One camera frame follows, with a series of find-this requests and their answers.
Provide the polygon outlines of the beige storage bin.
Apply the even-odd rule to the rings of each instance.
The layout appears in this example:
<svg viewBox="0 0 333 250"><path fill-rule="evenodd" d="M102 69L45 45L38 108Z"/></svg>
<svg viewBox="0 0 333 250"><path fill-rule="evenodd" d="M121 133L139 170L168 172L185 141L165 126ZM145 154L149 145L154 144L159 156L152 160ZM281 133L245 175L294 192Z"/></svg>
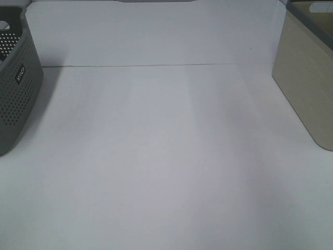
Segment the beige storage bin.
<svg viewBox="0 0 333 250"><path fill-rule="evenodd" d="M314 142L332 150L332 12L288 1L272 77Z"/></svg>

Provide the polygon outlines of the grey perforated laundry basket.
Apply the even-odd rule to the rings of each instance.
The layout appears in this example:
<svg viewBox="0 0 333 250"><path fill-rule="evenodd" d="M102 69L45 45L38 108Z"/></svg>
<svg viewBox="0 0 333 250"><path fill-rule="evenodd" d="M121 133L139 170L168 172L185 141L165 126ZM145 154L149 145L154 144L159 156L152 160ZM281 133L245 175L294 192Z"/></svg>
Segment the grey perforated laundry basket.
<svg viewBox="0 0 333 250"><path fill-rule="evenodd" d="M1 155L16 143L38 97L44 72L24 6L1 6Z"/></svg>

